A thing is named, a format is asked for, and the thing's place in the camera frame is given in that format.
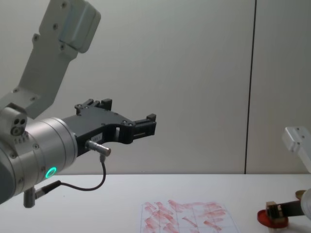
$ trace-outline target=red circular object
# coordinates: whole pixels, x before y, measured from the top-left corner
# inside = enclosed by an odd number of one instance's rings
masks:
[[[288,226],[288,217],[285,218],[284,222],[281,223],[274,223],[273,221],[270,220],[270,218],[266,214],[266,210],[260,210],[257,213],[257,220],[260,222],[262,225],[270,228],[285,228]]]

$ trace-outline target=vertical line on wall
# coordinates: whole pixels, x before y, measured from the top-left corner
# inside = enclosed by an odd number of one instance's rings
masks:
[[[249,107],[250,107],[250,102],[251,102],[251,89],[252,89],[252,74],[253,74],[253,57],[254,57],[254,41],[255,41],[256,11],[257,11],[257,0],[255,0],[255,9],[254,9],[254,26],[253,26],[253,42],[252,42],[252,56],[251,56],[251,71],[250,71],[250,76],[249,76],[249,90],[248,90],[248,108],[247,108],[247,125],[246,125],[246,146],[245,146],[244,174],[246,174],[246,163],[247,163]]]

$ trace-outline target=white table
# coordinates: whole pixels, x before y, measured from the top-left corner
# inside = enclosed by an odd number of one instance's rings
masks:
[[[92,187],[100,175],[55,176]],[[61,186],[23,207],[22,195],[0,205],[1,233],[139,233],[141,204],[157,200],[218,201],[226,205],[241,233],[269,233],[257,222],[266,201],[287,202],[295,191],[311,188],[311,175],[108,175],[92,192]],[[305,216],[291,217],[281,233],[311,233]]]

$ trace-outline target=gray wall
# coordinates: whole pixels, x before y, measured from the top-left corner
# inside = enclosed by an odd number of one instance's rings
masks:
[[[39,118],[67,117],[77,103],[111,98],[113,111],[131,119],[156,113],[158,125],[155,136],[132,145],[107,144],[109,173],[243,173],[255,1],[90,3],[102,14],[92,45],[71,62],[54,105]],[[47,5],[0,1],[0,95],[17,85]],[[310,11],[308,0],[258,1],[249,173],[305,171],[280,138],[287,125],[310,126]],[[64,173],[101,172],[90,152]]]

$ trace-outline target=paper sheet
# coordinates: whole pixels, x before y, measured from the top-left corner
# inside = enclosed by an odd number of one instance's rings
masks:
[[[224,205],[216,202],[146,202],[140,233],[239,233]]]

